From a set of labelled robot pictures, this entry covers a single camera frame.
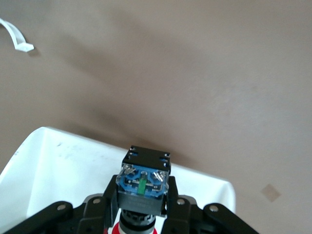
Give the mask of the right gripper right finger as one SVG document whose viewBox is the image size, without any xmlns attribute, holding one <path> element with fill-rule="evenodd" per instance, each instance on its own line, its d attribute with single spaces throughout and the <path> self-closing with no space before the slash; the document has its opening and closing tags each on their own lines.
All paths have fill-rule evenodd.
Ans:
<svg viewBox="0 0 312 234">
<path fill-rule="evenodd" d="M 180 198 L 176 179 L 169 177 L 169 190 L 167 193 L 167 218 L 162 227 L 163 234 L 197 234 L 198 231 L 191 222 L 191 203 Z"/>
</svg>

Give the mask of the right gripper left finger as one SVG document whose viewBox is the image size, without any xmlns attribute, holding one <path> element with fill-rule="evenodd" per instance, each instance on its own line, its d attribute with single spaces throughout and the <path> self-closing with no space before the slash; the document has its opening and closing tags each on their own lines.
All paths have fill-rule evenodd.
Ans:
<svg viewBox="0 0 312 234">
<path fill-rule="evenodd" d="M 103 195 L 86 203 L 83 218 L 79 221 L 81 234 L 106 234 L 113 226 L 118 212 L 116 178 L 116 175 L 111 178 Z"/>
</svg>

